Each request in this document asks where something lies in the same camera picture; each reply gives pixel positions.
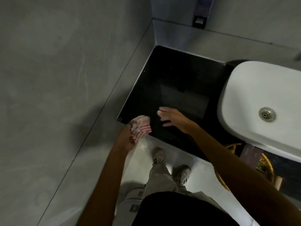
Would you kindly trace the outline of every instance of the vessel sink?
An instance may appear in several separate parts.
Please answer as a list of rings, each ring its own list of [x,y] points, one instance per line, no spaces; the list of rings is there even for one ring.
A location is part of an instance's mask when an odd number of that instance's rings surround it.
[[[217,115],[232,135],[301,163],[301,72],[247,61],[232,71]]]

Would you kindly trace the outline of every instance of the sneaker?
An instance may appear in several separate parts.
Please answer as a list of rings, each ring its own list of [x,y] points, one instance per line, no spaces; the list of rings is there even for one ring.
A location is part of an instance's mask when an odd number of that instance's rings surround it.
[[[161,148],[155,148],[153,151],[153,163],[154,164],[163,164],[165,163],[165,154]]]
[[[184,165],[182,168],[179,169],[179,172],[176,174],[173,180],[178,185],[183,186],[189,179],[190,173],[191,173],[190,167]]]

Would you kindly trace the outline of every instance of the person's left arm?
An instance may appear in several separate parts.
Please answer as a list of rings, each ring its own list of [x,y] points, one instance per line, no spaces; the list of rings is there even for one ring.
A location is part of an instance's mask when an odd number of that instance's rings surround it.
[[[77,226],[112,225],[126,156],[135,147],[130,128],[128,124],[120,131]]]

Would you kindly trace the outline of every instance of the person's left hand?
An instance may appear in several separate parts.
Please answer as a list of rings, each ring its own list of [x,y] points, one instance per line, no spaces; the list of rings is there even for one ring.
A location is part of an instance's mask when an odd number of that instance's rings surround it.
[[[132,144],[130,142],[130,136],[131,125],[127,124],[120,130],[114,146],[121,149],[122,151],[125,151],[126,153],[129,153],[135,147],[135,144]]]

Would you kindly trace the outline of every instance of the person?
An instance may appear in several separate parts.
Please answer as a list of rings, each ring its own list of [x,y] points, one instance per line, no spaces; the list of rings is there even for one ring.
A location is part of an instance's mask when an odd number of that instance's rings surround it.
[[[168,107],[160,107],[157,113],[161,121],[169,121],[164,127],[175,126],[192,136],[236,199],[259,225],[301,225],[299,209],[195,122]],[[112,225],[125,159],[134,148],[129,137],[130,125],[126,125],[108,155],[77,226]],[[143,200],[132,225],[238,225],[211,198],[185,189],[190,171],[186,166],[172,178],[165,166],[164,151],[156,149]]]

